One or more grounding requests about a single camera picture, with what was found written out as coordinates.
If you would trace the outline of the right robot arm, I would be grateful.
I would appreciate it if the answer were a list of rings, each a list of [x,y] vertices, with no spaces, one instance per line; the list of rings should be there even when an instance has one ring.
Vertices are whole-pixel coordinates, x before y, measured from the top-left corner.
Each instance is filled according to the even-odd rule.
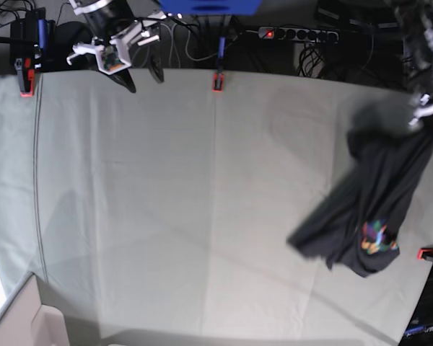
[[[167,19],[162,10],[146,17],[137,17],[127,1],[71,1],[74,13],[82,15],[92,33],[90,43],[73,45],[66,61],[69,65],[80,57],[94,57],[97,70],[131,93],[136,86],[128,70],[134,65],[131,49],[148,48],[146,66],[158,83],[165,80],[157,44],[161,23]]]

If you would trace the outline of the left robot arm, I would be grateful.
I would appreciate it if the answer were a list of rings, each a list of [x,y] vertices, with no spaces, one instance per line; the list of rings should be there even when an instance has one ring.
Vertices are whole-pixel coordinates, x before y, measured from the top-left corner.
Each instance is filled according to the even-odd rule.
[[[433,1],[388,1],[414,68],[409,75],[411,120],[418,126],[433,116]]]

